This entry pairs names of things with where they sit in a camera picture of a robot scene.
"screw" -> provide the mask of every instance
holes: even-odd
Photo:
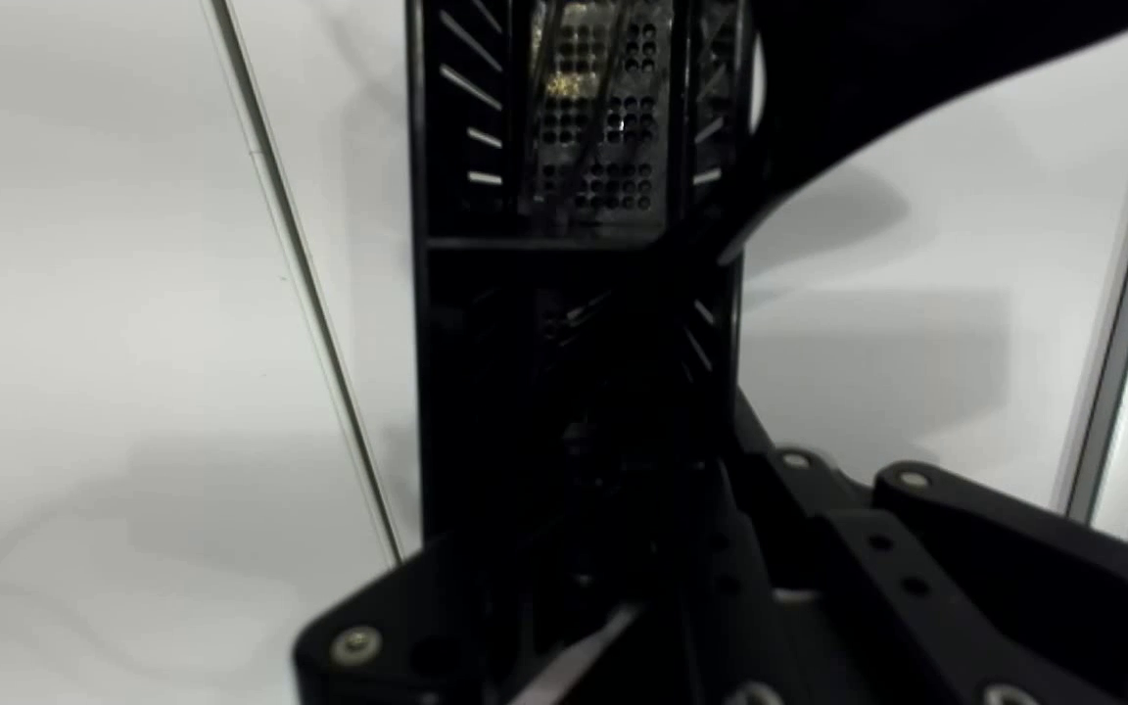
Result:
[[[724,705],[784,705],[783,697],[766,684],[748,681],[725,699]]]
[[[997,682],[986,688],[981,699],[984,705],[1039,705],[1033,695],[1006,682]]]
[[[381,653],[381,633],[371,627],[349,628],[331,646],[331,659],[338,666],[363,666]]]
[[[931,486],[931,478],[925,477],[917,470],[904,470],[904,473],[899,473],[899,481],[906,486],[914,487],[914,490],[925,490],[927,486]]]

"black metal frame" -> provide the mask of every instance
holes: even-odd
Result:
[[[565,702],[1128,702],[1128,545],[928,465],[855,485],[774,448],[734,381],[740,249],[763,213],[917,113],[1122,30],[1128,3],[739,9],[733,142],[704,193],[686,186],[681,27],[724,0],[671,0],[689,18],[685,148],[646,241],[527,229],[532,46],[511,30],[529,12],[478,30],[485,1],[407,3],[426,545],[301,634],[305,704],[506,702],[631,605]],[[768,106],[748,135],[756,34]],[[473,168],[502,180],[476,188]]]

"white wall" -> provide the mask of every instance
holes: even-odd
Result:
[[[0,704],[290,702],[388,566],[197,0],[0,0]]]
[[[415,544],[404,12],[233,0],[331,320]],[[938,461],[1063,501],[1128,238],[1128,35],[971,95],[784,206],[748,255],[743,387],[858,477]]]

